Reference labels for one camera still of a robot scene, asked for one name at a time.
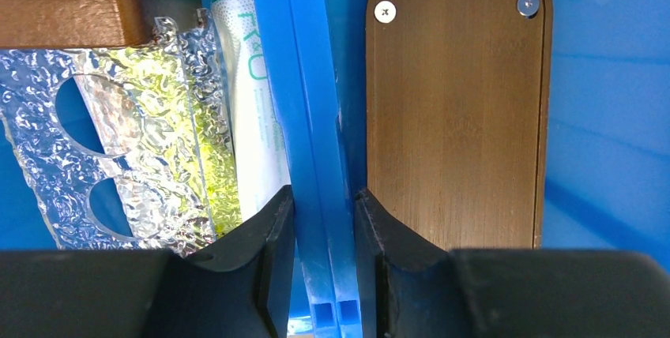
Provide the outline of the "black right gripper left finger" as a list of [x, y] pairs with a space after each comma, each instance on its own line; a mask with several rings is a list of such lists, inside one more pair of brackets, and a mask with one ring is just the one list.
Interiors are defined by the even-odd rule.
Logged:
[[284, 337], [294, 197], [282, 187], [207, 247], [5, 251], [4, 337]]

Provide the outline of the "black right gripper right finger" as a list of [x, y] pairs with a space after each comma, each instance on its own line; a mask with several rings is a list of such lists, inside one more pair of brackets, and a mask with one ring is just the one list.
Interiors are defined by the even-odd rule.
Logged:
[[666, 337], [669, 275], [614, 250], [445, 251], [356, 195], [366, 337]]

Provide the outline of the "clear textured toothbrush holder rack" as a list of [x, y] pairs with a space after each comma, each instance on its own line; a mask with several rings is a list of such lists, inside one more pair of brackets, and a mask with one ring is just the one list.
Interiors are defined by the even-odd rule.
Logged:
[[169, 249], [243, 221], [201, 0], [1, 0], [1, 244]]

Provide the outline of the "brown wooden oval tray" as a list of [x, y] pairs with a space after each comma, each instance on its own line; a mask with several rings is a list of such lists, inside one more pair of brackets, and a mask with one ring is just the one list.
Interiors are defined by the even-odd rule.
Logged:
[[537, 248], [552, 0], [368, 0], [367, 188], [436, 246]]

